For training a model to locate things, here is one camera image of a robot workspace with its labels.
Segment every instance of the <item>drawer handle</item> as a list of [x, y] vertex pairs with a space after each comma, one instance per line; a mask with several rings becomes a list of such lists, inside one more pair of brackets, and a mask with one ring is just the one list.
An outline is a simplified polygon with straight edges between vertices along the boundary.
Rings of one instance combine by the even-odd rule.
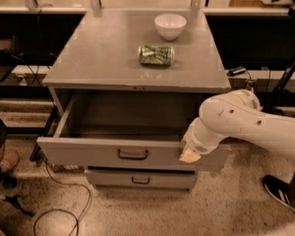
[[121, 149], [117, 150], [117, 156], [120, 159], [124, 159], [124, 160], [146, 160], [148, 158], [148, 150], [145, 151], [145, 153], [143, 154], [143, 156], [124, 156], [122, 155], [123, 151]]
[[131, 178], [133, 184], [136, 185], [148, 185], [149, 184], [149, 177], [146, 180], [136, 180], [135, 177]]

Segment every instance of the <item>black sneaker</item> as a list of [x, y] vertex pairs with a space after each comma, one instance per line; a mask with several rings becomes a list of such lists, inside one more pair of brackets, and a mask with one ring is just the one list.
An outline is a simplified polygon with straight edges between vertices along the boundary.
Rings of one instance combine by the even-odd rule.
[[279, 203], [292, 209], [295, 212], [295, 208], [291, 206], [287, 193], [289, 189], [289, 185], [276, 177], [267, 175], [263, 179], [263, 184], [265, 185], [265, 189], [268, 193]]

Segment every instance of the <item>white robotic arm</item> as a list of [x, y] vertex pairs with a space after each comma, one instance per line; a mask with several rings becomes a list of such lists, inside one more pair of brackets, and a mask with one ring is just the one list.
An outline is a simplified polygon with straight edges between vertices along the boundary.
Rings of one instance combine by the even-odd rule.
[[203, 102], [185, 134], [181, 161], [192, 162], [227, 137], [244, 140], [295, 162], [295, 118], [266, 114], [249, 90], [234, 90]]

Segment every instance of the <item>cabinet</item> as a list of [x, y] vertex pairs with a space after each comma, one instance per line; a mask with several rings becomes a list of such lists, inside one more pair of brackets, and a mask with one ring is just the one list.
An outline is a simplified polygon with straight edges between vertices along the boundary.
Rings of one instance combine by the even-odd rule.
[[[160, 13], [87, 13], [44, 80], [62, 118], [53, 138], [37, 142], [51, 163], [81, 165], [95, 187], [192, 189], [198, 171], [218, 172], [227, 158], [221, 146], [197, 163], [179, 161], [203, 93], [230, 85], [205, 17], [178, 11], [189, 24], [169, 43], [153, 25]], [[141, 65], [143, 43], [172, 45], [173, 65]]]

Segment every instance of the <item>floor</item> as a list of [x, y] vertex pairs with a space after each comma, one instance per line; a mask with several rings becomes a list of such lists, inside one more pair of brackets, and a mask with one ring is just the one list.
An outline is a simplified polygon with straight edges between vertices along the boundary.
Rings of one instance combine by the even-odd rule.
[[[35, 114], [35, 121], [43, 120]], [[5, 121], [30, 119], [4, 117]], [[37, 136], [9, 135], [6, 151], [19, 152], [21, 160], [13, 175], [14, 189], [0, 194], [22, 196], [22, 214], [0, 200], [0, 228], [8, 236], [70, 235], [75, 219], [88, 202], [83, 186], [54, 182], [45, 164], [29, 161]], [[246, 142], [227, 139], [232, 148], [220, 173], [201, 172], [191, 192], [143, 189], [95, 189], [79, 171], [51, 170], [56, 181], [83, 184], [90, 190], [90, 204], [80, 219], [79, 235], [293, 235], [295, 214], [265, 191], [262, 178], [272, 174], [289, 182], [295, 164]], [[39, 218], [51, 209], [54, 211]]]

